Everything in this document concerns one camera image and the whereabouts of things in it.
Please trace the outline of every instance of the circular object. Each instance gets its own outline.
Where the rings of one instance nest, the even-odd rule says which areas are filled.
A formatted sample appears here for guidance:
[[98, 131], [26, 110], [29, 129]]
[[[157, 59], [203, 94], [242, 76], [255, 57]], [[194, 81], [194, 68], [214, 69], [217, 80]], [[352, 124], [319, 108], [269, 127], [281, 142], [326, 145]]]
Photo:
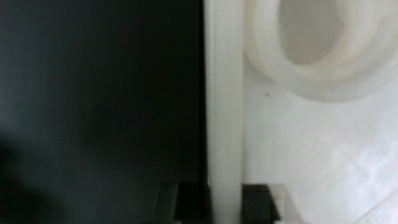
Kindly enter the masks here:
[[249, 60], [274, 81], [301, 96], [319, 101], [347, 101], [381, 89], [397, 76], [397, 0], [338, 1], [344, 32], [331, 52], [312, 65], [294, 64], [285, 55], [281, 1], [248, 0]]

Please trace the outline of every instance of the black object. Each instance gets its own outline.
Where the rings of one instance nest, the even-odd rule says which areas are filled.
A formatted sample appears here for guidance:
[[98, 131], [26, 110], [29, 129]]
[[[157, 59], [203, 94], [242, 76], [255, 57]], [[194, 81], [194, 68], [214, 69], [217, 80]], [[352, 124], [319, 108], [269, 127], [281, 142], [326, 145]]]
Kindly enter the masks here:
[[244, 186], [242, 224], [274, 224], [281, 220], [267, 185]]
[[212, 224], [210, 207], [210, 190], [201, 184], [162, 184], [146, 224]]
[[[242, 224], [274, 224], [281, 220], [267, 185], [244, 185]], [[198, 183], [161, 187], [152, 221], [145, 224], [212, 224], [210, 189]]]

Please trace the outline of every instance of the white surface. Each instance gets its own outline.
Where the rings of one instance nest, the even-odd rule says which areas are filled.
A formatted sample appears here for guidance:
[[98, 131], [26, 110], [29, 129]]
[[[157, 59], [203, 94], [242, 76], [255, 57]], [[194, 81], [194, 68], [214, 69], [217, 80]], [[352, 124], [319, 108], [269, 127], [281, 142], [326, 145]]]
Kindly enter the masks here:
[[[285, 53], [304, 63], [328, 54], [342, 29], [320, 2], [331, 4], [285, 0]], [[398, 223], [397, 96], [395, 79], [352, 102], [312, 101], [246, 62], [244, 181], [287, 185], [310, 224]]]
[[217, 224], [241, 223], [244, 0], [207, 1], [210, 186]]
[[[297, 18], [285, 30], [285, 53], [296, 63], [308, 64], [331, 51], [342, 24], [326, 10], [331, 0], [285, 1], [297, 6], [290, 7]], [[241, 169], [246, 183], [287, 185], [308, 224], [397, 224], [398, 81], [358, 101], [322, 103], [299, 97], [246, 61], [241, 108], [244, 54], [235, 27], [241, 1], [207, 3], [210, 184], [217, 224], [239, 223]], [[313, 7], [320, 9], [317, 13], [308, 12]], [[244, 163], [239, 162], [242, 109]]]
[[[258, 69], [276, 82], [312, 99], [347, 101], [363, 97], [383, 88], [398, 72], [397, 1], [246, 0], [246, 2], [246, 49]], [[320, 3], [329, 5], [328, 10], [317, 7]], [[301, 8], [308, 15], [301, 15], [301, 10], [285, 10], [297, 9], [301, 5], [310, 6]], [[315, 14], [313, 12], [319, 13], [312, 18], [315, 21], [336, 17], [342, 31], [324, 57], [312, 64], [299, 65], [285, 56], [283, 26], [296, 27], [297, 32], [292, 33], [296, 36], [304, 32], [304, 26], [306, 32], [313, 34], [315, 24], [320, 22], [312, 21], [297, 26], [296, 21], [288, 23], [283, 21], [296, 15], [301, 20]], [[331, 33], [329, 28], [322, 28], [324, 32]]]

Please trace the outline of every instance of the dark background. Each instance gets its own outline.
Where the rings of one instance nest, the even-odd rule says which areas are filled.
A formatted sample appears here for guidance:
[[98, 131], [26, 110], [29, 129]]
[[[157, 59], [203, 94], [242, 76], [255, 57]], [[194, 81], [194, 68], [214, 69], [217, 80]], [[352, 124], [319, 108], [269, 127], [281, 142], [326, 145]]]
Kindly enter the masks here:
[[47, 201], [17, 223], [139, 224], [161, 182], [200, 179], [201, 10], [200, 0], [0, 2], [2, 175]]

